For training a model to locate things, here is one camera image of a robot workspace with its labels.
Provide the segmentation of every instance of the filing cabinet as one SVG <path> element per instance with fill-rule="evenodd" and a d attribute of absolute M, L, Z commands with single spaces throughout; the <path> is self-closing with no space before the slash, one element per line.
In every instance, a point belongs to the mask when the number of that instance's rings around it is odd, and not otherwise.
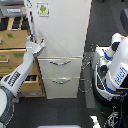
<path fill-rule="evenodd" d="M 77 97 L 91 2 L 31 0 L 37 38 L 46 43 L 38 61 L 48 99 Z M 27 0 L 24 3 L 31 24 Z"/>

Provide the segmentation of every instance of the floor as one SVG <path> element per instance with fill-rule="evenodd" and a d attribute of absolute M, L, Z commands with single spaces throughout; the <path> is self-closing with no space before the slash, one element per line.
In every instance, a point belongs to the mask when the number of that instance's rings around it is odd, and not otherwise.
<path fill-rule="evenodd" d="M 120 12 L 128 7 L 128 2 L 120 0 L 93 0 L 87 32 L 85 52 L 91 52 L 91 44 L 109 46 L 111 36 L 119 32 L 127 35 L 120 22 Z M 81 79 L 90 79 L 89 69 L 81 71 Z M 89 83 L 80 80 L 81 89 L 88 90 Z M 21 98 L 15 104 L 15 113 L 7 128 L 36 128 L 41 125 L 79 125 L 92 128 L 91 115 L 98 117 L 101 127 L 105 123 L 93 91 L 78 92 L 77 99 Z"/>

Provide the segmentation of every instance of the metal handle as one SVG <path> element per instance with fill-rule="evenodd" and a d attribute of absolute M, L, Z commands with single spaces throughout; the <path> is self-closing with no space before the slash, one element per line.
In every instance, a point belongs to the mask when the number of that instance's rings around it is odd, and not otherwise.
<path fill-rule="evenodd" d="M 52 62 L 52 61 L 50 61 L 50 63 L 55 64 L 55 65 L 59 65 L 59 66 L 68 64 L 68 63 L 70 63 L 70 62 L 71 62 L 70 60 L 67 60 L 66 62 L 63 62 L 63 63 L 57 63 L 57 62 Z"/>
<path fill-rule="evenodd" d="M 0 63 L 8 63 L 9 59 L 5 60 L 5 61 L 0 61 Z"/>
<path fill-rule="evenodd" d="M 57 84 L 65 84 L 65 83 L 67 83 L 67 82 L 69 82 L 70 80 L 66 80 L 66 79 L 64 79 L 65 81 L 57 81 L 57 80 L 52 80 L 52 82 L 55 82 L 55 83 L 57 83 Z"/>
<path fill-rule="evenodd" d="M 21 12 L 21 10 L 19 9 L 19 8 L 9 8 L 9 9 L 7 9 L 7 12 L 8 13 L 20 13 Z"/>

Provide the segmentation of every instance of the cabinet drawer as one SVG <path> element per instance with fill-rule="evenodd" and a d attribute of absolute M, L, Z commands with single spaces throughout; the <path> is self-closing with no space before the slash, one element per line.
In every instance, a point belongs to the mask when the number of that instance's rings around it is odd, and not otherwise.
<path fill-rule="evenodd" d="M 27 36 L 27 30 L 0 31 L 0 49 L 25 48 Z"/>
<path fill-rule="evenodd" d="M 8 75 L 12 73 L 17 67 L 0 67 L 0 76 Z M 29 75 L 39 75 L 36 63 L 33 64 L 33 68 Z"/>
<path fill-rule="evenodd" d="M 0 50 L 0 67 L 18 66 L 23 62 L 26 49 Z"/>
<path fill-rule="evenodd" d="M 76 98 L 79 79 L 44 79 L 45 91 L 48 99 Z"/>
<path fill-rule="evenodd" d="M 0 6 L 3 16 L 5 17 L 23 17 L 26 16 L 26 11 L 23 5 L 16 6 Z"/>
<path fill-rule="evenodd" d="M 25 81 L 20 88 L 19 92 L 38 92 L 41 91 L 39 85 L 39 77 L 37 76 L 36 81 Z"/>
<path fill-rule="evenodd" d="M 23 0 L 0 0 L 0 5 L 24 4 Z"/>
<path fill-rule="evenodd" d="M 80 76 L 82 58 L 38 59 L 43 78 Z"/>

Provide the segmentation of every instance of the drawer handle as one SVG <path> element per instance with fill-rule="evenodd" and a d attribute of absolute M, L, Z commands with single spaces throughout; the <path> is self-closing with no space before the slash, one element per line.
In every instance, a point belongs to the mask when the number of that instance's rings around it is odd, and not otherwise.
<path fill-rule="evenodd" d="M 69 82 L 70 80 L 65 80 L 65 81 L 57 81 L 57 80 L 52 80 L 52 82 L 55 82 L 57 84 L 65 84 L 67 82 Z"/>
<path fill-rule="evenodd" d="M 9 75 L 10 73 L 0 73 L 0 75 Z"/>
<path fill-rule="evenodd" d="M 66 62 L 63 62 L 63 63 L 57 63 L 57 62 L 53 62 L 53 61 L 51 61 L 50 63 L 61 66 L 61 65 L 68 64 L 70 62 L 71 62 L 70 60 L 67 60 Z"/>
<path fill-rule="evenodd" d="M 9 59 L 5 60 L 5 61 L 0 61 L 0 63 L 8 63 Z"/>

